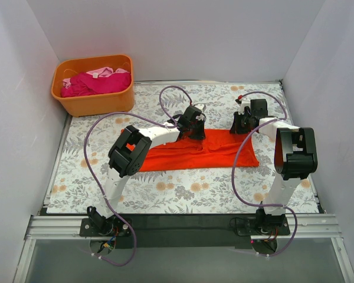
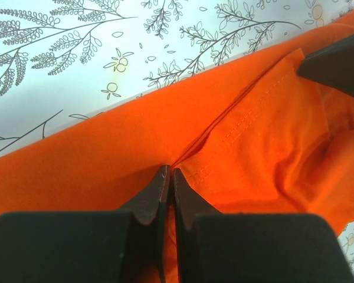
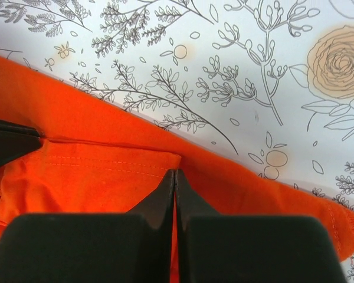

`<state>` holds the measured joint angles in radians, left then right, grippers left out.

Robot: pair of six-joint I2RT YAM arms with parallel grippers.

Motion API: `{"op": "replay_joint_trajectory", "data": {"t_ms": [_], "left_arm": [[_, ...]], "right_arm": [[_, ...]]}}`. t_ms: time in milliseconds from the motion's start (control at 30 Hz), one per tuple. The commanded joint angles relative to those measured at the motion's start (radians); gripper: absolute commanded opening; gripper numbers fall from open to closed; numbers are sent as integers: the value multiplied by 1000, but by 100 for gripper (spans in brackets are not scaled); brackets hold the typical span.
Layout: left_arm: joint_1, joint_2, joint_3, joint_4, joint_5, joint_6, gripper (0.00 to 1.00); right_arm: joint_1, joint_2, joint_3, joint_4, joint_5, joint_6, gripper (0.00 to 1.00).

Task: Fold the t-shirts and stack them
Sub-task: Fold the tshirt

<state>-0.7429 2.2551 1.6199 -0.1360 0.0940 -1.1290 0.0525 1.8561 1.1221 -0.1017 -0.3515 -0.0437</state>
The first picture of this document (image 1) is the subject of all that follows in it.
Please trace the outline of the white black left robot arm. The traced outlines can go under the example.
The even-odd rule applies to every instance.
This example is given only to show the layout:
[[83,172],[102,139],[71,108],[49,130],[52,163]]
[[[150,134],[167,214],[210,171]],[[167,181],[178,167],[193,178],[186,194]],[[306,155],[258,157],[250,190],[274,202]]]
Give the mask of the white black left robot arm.
[[204,104],[190,105],[183,114],[170,116],[163,124],[130,114],[153,126],[137,129],[129,125],[124,128],[109,150],[109,169],[104,185],[101,185],[91,166],[88,166],[102,195],[98,204],[87,208],[91,227],[99,235],[106,236],[113,231],[114,222],[110,217],[115,215],[114,211],[127,181],[141,169],[150,149],[177,142],[184,137],[193,140],[205,139],[205,109]]

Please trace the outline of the orange t shirt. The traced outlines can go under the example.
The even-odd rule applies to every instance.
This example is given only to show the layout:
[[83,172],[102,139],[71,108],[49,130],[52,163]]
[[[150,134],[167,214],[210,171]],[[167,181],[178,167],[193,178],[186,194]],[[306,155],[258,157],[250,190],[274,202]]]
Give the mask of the orange t shirt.
[[257,167],[251,140],[248,140],[235,161],[235,156],[246,134],[231,134],[228,130],[207,129],[206,139],[188,137],[150,149],[140,168],[141,172],[206,169],[232,167]]

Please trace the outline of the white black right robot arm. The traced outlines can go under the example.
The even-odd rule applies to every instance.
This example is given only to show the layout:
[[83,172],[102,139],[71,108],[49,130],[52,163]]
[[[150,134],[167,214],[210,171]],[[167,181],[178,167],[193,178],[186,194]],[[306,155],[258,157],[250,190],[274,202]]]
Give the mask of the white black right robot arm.
[[310,127],[292,126],[284,119],[268,113],[265,99],[238,97],[239,111],[234,113],[231,134],[246,134],[249,140],[260,133],[275,142],[274,168],[276,175],[268,196],[256,205],[253,215],[231,221],[237,234],[290,233],[286,219],[287,204],[303,179],[316,171],[317,151],[314,130]]

